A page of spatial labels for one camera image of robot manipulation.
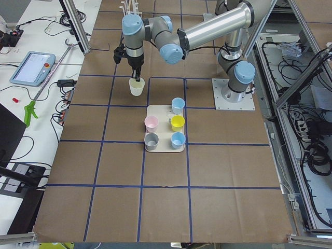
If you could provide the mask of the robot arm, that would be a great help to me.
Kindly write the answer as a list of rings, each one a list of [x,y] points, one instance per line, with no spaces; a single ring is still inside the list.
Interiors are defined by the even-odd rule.
[[[218,54],[218,62],[229,77],[221,90],[222,97],[230,103],[239,103],[246,95],[256,70],[242,57],[242,32],[259,23],[269,12],[271,1],[218,1],[215,17],[186,30],[173,32],[169,16],[143,19],[137,14],[122,19],[123,42],[114,50],[114,61],[126,58],[132,68],[132,78],[141,79],[144,64],[143,42],[154,42],[160,56],[168,64],[176,64],[201,45],[225,37]]]

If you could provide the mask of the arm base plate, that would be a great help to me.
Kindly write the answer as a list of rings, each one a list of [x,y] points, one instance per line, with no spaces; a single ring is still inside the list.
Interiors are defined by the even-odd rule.
[[[254,111],[255,104],[250,87],[242,93],[230,90],[229,79],[212,78],[213,96],[216,110]]]

